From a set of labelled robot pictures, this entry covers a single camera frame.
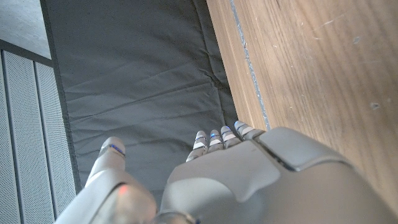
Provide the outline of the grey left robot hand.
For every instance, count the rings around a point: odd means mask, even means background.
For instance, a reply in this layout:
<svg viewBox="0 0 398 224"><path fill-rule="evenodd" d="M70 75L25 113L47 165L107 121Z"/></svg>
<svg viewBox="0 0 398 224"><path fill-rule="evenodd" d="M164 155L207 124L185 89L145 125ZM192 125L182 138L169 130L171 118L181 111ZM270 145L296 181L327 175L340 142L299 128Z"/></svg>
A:
<svg viewBox="0 0 398 224"><path fill-rule="evenodd" d="M396 223L346 158L289 128L242 121L199 131L160 203L125 170L119 138L103 143L84 189L58 223Z"/></svg>

